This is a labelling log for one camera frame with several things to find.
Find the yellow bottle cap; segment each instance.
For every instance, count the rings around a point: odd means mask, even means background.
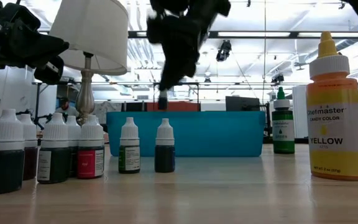
[[[318,57],[323,58],[328,56],[338,55],[336,52],[335,41],[331,37],[329,31],[321,33],[320,44],[318,44]]]

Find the teal plastic bin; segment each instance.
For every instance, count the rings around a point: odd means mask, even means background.
[[[110,151],[118,156],[121,127],[133,117],[139,127],[140,155],[154,156],[162,118],[169,118],[178,157],[257,157],[262,152],[265,112],[110,112]]]

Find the man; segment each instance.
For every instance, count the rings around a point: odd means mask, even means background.
[[[55,113],[66,113],[68,116],[78,117],[80,113],[72,106],[69,105],[69,100],[67,97],[60,99],[60,107],[57,108]]]

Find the cable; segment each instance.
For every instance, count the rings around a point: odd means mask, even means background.
[[[5,88],[6,88],[6,80],[7,80],[7,74],[9,72],[9,67],[6,67],[6,74],[5,74],[5,81],[4,81],[4,89],[2,91],[2,97],[0,101],[0,105],[3,105],[4,95],[5,95]]]
[[[233,55],[234,60],[236,61],[237,66],[239,67],[239,69],[240,69],[240,72],[241,72],[242,76],[244,77],[244,79],[246,80],[247,84],[249,85],[249,88],[252,90],[252,93],[255,95],[255,98],[258,98],[258,96],[256,95],[256,93],[255,93],[255,91],[254,91],[253,87],[249,84],[249,82],[248,82],[248,79],[247,79],[246,75],[245,75],[245,74],[244,74],[244,72],[242,71],[242,69],[241,69],[241,67],[240,67],[239,62],[237,61],[236,56],[234,55],[234,52],[232,51],[232,52],[231,52],[231,54]]]
[[[264,96],[265,96],[265,81],[266,81],[266,0],[265,0],[265,49],[264,49],[264,75],[263,75],[263,79],[264,79],[264,83],[262,85],[262,104],[264,103]]]

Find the dropper bottle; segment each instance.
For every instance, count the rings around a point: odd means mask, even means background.
[[[155,138],[154,169],[156,172],[175,171],[175,139],[168,118],[163,118]]]
[[[349,59],[323,32],[310,63],[314,83],[306,87],[310,167],[317,177],[358,180],[358,85],[348,74]]]
[[[273,102],[273,150],[277,154],[295,153],[295,132],[290,100],[285,99],[283,87],[278,88],[277,100]]]
[[[68,126],[61,113],[54,113],[45,125],[38,157],[37,181],[40,184],[64,182],[70,174],[71,150],[68,147]]]
[[[140,172],[139,130],[134,118],[127,118],[126,123],[121,128],[118,171],[120,174]]]
[[[76,177],[78,141],[81,137],[81,126],[78,125],[75,116],[68,116],[66,124],[68,126],[68,147],[71,151],[70,177]]]
[[[104,172],[103,128],[95,115],[88,115],[81,127],[80,147],[78,148],[79,179],[102,177]]]
[[[31,180],[37,175],[38,139],[37,127],[31,121],[29,114],[22,114],[20,121],[23,124],[24,133],[24,172],[23,180]]]
[[[3,110],[0,117],[0,194],[22,188],[24,168],[23,124],[16,110]]]

